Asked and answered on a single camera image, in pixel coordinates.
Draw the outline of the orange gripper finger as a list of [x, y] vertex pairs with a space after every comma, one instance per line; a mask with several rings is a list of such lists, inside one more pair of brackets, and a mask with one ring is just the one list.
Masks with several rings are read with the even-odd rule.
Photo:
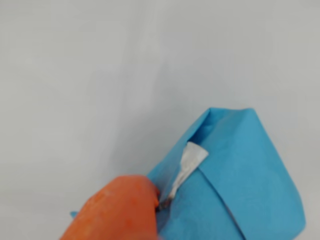
[[118, 176], [92, 195], [63, 240], [157, 240], [159, 190], [144, 175]]

